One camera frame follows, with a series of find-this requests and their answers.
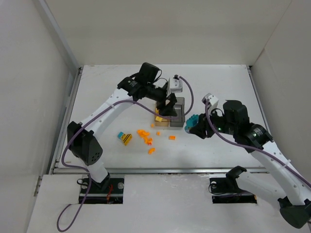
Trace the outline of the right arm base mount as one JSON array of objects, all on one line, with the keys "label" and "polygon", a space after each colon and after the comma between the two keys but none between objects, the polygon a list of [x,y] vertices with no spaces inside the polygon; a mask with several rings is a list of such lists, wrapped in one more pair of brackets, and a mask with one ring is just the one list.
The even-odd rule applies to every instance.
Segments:
[{"label": "right arm base mount", "polygon": [[254,194],[238,188],[226,177],[210,178],[209,181],[208,191],[213,204],[257,204]]}]

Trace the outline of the yellow lego brick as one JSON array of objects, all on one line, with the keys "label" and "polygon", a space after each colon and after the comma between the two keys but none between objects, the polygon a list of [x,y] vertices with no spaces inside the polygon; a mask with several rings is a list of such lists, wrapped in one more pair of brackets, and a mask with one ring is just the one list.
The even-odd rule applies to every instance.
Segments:
[{"label": "yellow lego brick", "polygon": [[157,115],[155,116],[155,121],[156,121],[156,122],[161,122],[161,121],[163,120],[163,118],[158,116],[158,114],[159,114],[158,109],[156,109],[155,112],[156,112],[156,114],[157,114]]}]

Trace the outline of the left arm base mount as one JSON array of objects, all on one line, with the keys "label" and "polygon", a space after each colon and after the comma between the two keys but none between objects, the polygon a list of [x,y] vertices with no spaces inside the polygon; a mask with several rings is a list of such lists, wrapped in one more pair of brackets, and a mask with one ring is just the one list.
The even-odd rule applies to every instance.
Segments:
[{"label": "left arm base mount", "polygon": [[123,204],[123,192],[124,177],[111,178],[105,190],[92,183],[84,204]]}]

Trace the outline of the teal lego creature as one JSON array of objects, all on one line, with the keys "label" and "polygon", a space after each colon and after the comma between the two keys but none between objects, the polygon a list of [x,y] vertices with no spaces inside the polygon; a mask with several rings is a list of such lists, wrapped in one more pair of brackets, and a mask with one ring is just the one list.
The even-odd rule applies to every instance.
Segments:
[{"label": "teal lego creature", "polygon": [[186,125],[184,127],[185,132],[190,133],[190,129],[193,128],[199,121],[199,115],[194,114],[186,120]]}]

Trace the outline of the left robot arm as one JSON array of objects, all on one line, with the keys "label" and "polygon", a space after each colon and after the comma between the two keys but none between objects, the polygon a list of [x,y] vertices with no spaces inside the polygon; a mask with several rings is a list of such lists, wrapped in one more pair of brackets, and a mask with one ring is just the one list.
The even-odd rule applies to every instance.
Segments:
[{"label": "left robot arm", "polygon": [[107,187],[110,174],[104,166],[103,149],[100,137],[108,126],[127,108],[142,98],[157,102],[158,113],[164,117],[176,117],[174,109],[177,92],[182,92],[182,80],[175,75],[162,87],[155,85],[160,69],[147,62],[143,63],[139,72],[120,81],[110,97],[90,116],[76,123],[72,121],[67,127],[69,150],[79,158],[88,170],[95,185]]}]

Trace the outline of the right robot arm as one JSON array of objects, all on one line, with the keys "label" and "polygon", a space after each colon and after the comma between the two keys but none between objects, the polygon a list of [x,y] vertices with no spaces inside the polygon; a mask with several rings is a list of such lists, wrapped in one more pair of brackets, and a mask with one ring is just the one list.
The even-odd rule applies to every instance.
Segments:
[{"label": "right robot arm", "polygon": [[218,99],[204,99],[205,112],[192,115],[185,131],[201,139],[213,135],[231,135],[225,142],[243,148],[273,176],[279,187],[257,179],[246,168],[236,166],[222,180],[222,192],[250,192],[279,209],[283,219],[300,229],[311,220],[311,184],[295,169],[279,150],[275,140],[261,125],[250,122],[248,110],[238,100],[227,100],[221,115],[217,114]]}]

